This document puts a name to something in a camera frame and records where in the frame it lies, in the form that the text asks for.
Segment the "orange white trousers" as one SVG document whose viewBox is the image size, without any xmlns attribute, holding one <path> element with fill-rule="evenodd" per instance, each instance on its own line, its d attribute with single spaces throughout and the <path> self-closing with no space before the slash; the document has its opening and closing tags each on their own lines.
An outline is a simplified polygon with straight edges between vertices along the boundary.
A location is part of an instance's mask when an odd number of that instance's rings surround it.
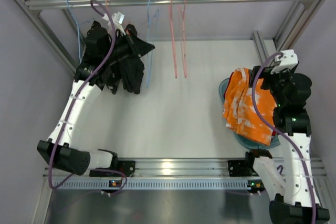
<svg viewBox="0 0 336 224">
<path fill-rule="evenodd" d="M 249 83 L 249 69 L 237 68 L 232 72 L 224 91 L 223 118 L 226 127 L 249 141 L 269 147 L 272 130 L 257 115 Z"/>
</svg>

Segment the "pink hanger of red trousers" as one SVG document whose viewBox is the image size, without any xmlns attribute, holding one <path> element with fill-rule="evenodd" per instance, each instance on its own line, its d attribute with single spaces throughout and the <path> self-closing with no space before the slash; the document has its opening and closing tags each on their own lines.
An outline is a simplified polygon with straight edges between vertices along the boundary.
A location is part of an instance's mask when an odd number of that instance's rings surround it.
<svg viewBox="0 0 336 224">
<path fill-rule="evenodd" d="M 170 0 L 170 4 L 169 4 L 169 21 L 170 21 L 170 32 L 171 32 L 171 42 L 172 42 L 174 76 L 175 76 L 175 79 L 177 79 L 178 70 L 177 70 L 176 45 L 175 45 L 174 25 L 173 25 L 173 0 Z"/>
</svg>

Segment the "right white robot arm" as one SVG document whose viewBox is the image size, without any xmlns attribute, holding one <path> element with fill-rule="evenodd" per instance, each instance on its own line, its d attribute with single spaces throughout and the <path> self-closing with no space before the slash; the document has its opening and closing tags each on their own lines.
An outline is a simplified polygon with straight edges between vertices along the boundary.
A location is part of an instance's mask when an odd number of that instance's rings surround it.
<svg viewBox="0 0 336 224">
<path fill-rule="evenodd" d="M 280 175 L 268 151 L 252 150 L 249 154 L 254 157 L 253 170 L 268 193 L 272 223 L 327 223 L 330 213 L 320 205 L 311 175 L 311 125 L 305 105 L 312 81 L 296 73 L 296 67 L 255 66 L 249 72 L 253 106 L 258 106 L 255 96 L 259 79 L 261 88 L 269 90 L 277 104 L 273 124 L 266 125 L 278 135 L 285 175 Z"/>
</svg>

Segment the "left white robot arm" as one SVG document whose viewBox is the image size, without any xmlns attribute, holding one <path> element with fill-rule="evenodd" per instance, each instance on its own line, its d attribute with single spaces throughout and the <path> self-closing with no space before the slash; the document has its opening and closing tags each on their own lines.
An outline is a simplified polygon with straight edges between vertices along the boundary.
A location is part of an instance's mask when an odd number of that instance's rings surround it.
<svg viewBox="0 0 336 224">
<path fill-rule="evenodd" d="M 72 90 L 55 129 L 47 140 L 39 141 L 37 150 L 54 168 L 75 175 L 90 172 L 98 176 L 103 169 L 118 167 L 117 153 L 104 149 L 89 150 L 84 140 L 86 121 L 91 108 L 104 89 L 116 94 L 118 86 L 129 93 L 139 94 L 144 77 L 145 56 L 155 46 L 138 37 L 134 25 L 109 34 L 94 22 L 85 38 L 82 63 L 76 69 Z"/>
</svg>

